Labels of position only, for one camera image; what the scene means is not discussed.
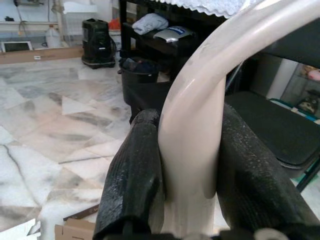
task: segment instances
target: black trash bin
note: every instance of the black trash bin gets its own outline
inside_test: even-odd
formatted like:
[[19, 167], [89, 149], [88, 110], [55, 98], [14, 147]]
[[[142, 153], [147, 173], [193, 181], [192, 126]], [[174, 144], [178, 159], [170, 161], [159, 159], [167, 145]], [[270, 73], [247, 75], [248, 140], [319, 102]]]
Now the black trash bin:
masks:
[[156, 83], [159, 75], [159, 65], [156, 62], [142, 58], [132, 59], [141, 62], [148, 62], [149, 64], [154, 65], [154, 67], [152, 67], [151, 71], [142, 73], [125, 68], [125, 60], [120, 62], [119, 66], [121, 69], [123, 99], [128, 105], [131, 105], [132, 103], [132, 89], [138, 88], [141, 84]]

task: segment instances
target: cardboard box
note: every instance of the cardboard box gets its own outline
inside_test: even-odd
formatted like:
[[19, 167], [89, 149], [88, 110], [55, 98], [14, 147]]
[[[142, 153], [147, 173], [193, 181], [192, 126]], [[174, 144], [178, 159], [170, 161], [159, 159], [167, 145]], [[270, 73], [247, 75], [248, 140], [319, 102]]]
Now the cardboard box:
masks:
[[0, 52], [0, 64], [80, 58], [83, 53], [84, 50], [82, 47], [60, 47], [30, 51]]
[[95, 223], [69, 218], [64, 226], [55, 225], [55, 240], [92, 240]]

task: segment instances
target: black bucket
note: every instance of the black bucket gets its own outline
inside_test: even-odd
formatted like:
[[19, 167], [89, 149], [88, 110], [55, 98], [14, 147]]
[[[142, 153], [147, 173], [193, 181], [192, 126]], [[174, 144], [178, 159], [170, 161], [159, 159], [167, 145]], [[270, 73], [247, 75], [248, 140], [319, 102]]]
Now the black bucket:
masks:
[[139, 84], [153, 84], [157, 82], [159, 70], [149, 73], [132, 72], [126, 68], [123, 68], [123, 62], [120, 63], [121, 69], [121, 81], [122, 81], [122, 92], [124, 101], [130, 105], [131, 103], [131, 87], [135, 87]]

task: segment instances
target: white container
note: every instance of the white container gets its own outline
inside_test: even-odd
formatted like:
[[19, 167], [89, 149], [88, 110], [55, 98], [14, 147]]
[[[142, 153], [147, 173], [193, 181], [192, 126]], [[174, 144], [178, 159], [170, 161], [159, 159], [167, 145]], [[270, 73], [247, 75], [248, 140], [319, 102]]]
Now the white container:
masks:
[[49, 29], [45, 32], [45, 40], [50, 49], [62, 47], [60, 33], [54, 29], [53, 25], [50, 25]]

